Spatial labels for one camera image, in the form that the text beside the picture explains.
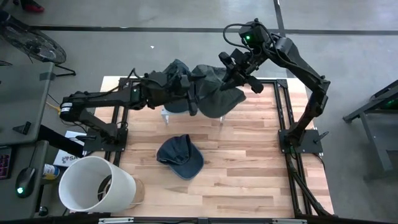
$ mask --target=cap brim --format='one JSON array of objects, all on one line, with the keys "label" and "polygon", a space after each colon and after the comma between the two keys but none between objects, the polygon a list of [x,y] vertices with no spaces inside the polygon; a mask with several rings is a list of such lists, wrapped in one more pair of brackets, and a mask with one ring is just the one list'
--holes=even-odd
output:
[{"label": "cap brim", "polygon": [[194,178],[205,164],[205,160],[199,149],[196,148],[192,143],[191,145],[191,157],[186,163],[182,165],[169,165],[173,172],[175,172],[175,174],[184,180],[190,180]]}]

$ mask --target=white trash bin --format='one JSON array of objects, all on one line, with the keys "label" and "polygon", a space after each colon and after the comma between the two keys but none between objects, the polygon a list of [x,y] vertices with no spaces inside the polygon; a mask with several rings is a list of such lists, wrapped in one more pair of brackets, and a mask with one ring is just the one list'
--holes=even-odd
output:
[{"label": "white trash bin", "polygon": [[[109,175],[112,175],[110,187],[99,200],[98,189]],[[59,186],[61,202],[76,212],[120,212],[136,202],[136,191],[136,181],[130,174],[96,156],[74,162],[63,174]]]}]

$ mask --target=dark gray cloth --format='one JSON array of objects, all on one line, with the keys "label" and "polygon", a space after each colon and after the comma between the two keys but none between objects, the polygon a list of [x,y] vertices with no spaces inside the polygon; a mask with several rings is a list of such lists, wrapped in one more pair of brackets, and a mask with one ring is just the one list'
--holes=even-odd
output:
[{"label": "dark gray cloth", "polygon": [[184,180],[194,178],[203,168],[205,160],[192,144],[188,134],[168,139],[157,151],[156,160],[168,165]]},{"label": "dark gray cloth", "polygon": [[[219,118],[230,112],[237,104],[243,102],[246,97],[243,91],[238,88],[232,88],[225,91],[220,91],[222,79],[225,75],[225,68],[217,68],[209,65],[198,65],[192,72],[180,60],[175,59],[165,70],[166,75],[174,73],[203,76],[206,78],[196,82],[196,96],[198,97],[199,110],[209,118]],[[194,93],[194,88],[190,89],[191,94]],[[173,113],[181,113],[188,111],[187,100],[176,101],[165,105],[167,111]]]}]

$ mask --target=wooden table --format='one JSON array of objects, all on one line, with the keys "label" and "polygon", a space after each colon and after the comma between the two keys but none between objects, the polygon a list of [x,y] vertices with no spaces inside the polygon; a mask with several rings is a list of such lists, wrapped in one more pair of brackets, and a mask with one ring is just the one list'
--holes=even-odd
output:
[{"label": "wooden table", "polygon": [[[119,78],[104,77],[101,91],[116,86]],[[294,117],[298,119],[307,104],[307,94],[299,80],[290,78],[288,84]],[[114,215],[293,217],[285,158],[277,139],[279,120],[273,86],[265,85],[258,95],[248,86],[242,89],[247,100],[226,115],[223,125],[219,119],[203,115],[171,116],[170,124],[165,125],[161,106],[156,110],[131,110],[120,168],[143,181],[146,195],[141,205]],[[111,122],[112,113],[113,108],[98,108],[95,115]],[[205,158],[204,168],[191,181],[180,179],[155,158],[164,141],[181,134],[189,134]],[[321,162],[311,154],[303,154],[302,160],[309,189],[333,213]],[[302,192],[297,193],[304,211]]]}]

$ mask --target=concrete floor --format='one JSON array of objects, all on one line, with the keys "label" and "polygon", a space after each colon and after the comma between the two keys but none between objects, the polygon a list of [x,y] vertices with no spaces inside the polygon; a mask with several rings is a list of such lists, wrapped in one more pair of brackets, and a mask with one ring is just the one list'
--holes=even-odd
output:
[{"label": "concrete floor", "polygon": [[[258,17],[270,29],[278,26],[274,2],[286,29],[398,30],[395,0],[38,0],[46,7],[40,15],[26,14],[13,5],[6,9],[32,25],[223,28],[233,22]],[[77,90],[98,91],[105,75],[127,75],[163,70],[179,58],[190,68],[197,64],[222,66],[221,51],[233,47],[220,33],[195,32],[56,32],[46,31],[67,52],[66,66],[76,77],[56,79],[50,94],[61,101]],[[376,162],[359,120],[341,119],[363,105],[369,97],[398,78],[396,35],[288,35],[301,56],[321,75],[331,80],[326,110],[315,125],[330,134],[322,140],[326,176],[335,213],[341,217],[398,222],[398,182],[367,183],[363,175]],[[237,34],[229,34],[238,40]],[[14,64],[29,59],[0,42],[0,60]],[[290,76],[270,62],[258,77]],[[59,133],[68,128],[46,110],[44,123]],[[57,189],[47,194],[56,195]],[[63,212],[56,201],[44,200],[52,215]]]}]

